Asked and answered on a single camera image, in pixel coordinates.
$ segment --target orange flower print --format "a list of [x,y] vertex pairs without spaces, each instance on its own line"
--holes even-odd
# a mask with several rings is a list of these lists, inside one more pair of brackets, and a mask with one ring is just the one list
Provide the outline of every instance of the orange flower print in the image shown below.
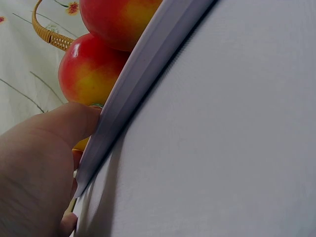
[[5,22],[5,17],[4,16],[0,16],[0,24]]
[[70,2],[66,12],[69,15],[76,15],[79,11],[79,4],[77,2]]
[[66,7],[66,12],[69,15],[76,15],[79,12],[79,3],[77,3],[76,1],[74,2],[70,2],[68,5],[62,4],[57,0],[54,0],[56,3],[58,3],[59,5]]

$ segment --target hand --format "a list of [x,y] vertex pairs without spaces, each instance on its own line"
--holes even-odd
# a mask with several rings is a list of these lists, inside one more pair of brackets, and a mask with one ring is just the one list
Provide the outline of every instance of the hand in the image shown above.
[[64,237],[77,217],[63,217],[77,183],[81,152],[101,109],[78,103],[34,116],[0,136],[0,236]]

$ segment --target white sheet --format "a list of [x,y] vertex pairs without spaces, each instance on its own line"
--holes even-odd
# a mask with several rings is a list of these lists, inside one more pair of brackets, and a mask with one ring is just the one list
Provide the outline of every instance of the white sheet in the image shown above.
[[315,237],[316,2],[222,0],[78,201],[76,237]]
[[[66,102],[57,78],[64,52],[35,33],[31,15],[36,2],[0,0],[0,134],[32,115]],[[76,14],[67,13],[69,4],[75,2],[44,0],[38,9],[38,21],[75,39],[87,30],[79,10]]]

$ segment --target red and yellow apple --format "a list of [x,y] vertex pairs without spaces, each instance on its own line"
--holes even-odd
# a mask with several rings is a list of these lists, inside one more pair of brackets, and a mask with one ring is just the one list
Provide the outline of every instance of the red and yellow apple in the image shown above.
[[83,139],[81,141],[79,141],[75,146],[74,146],[74,149],[75,150],[79,150],[79,151],[84,151],[88,141],[89,141],[89,138],[90,137],[87,137],[86,139]]
[[129,53],[106,46],[92,34],[76,39],[58,71],[66,99],[85,105],[104,105],[128,57]]
[[162,0],[80,0],[87,29],[114,49],[131,52]]

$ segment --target basket handle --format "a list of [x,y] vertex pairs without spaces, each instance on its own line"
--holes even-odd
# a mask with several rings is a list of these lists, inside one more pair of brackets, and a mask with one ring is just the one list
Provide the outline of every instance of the basket handle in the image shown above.
[[39,0],[32,12],[32,25],[35,30],[35,32],[38,34],[39,37],[41,37],[45,42],[63,50],[66,51],[67,48],[70,46],[70,44],[74,41],[73,39],[63,36],[61,34],[58,34],[56,32],[50,31],[46,28],[44,28],[40,23],[38,22],[36,18],[36,11],[39,7],[39,4],[42,0]]

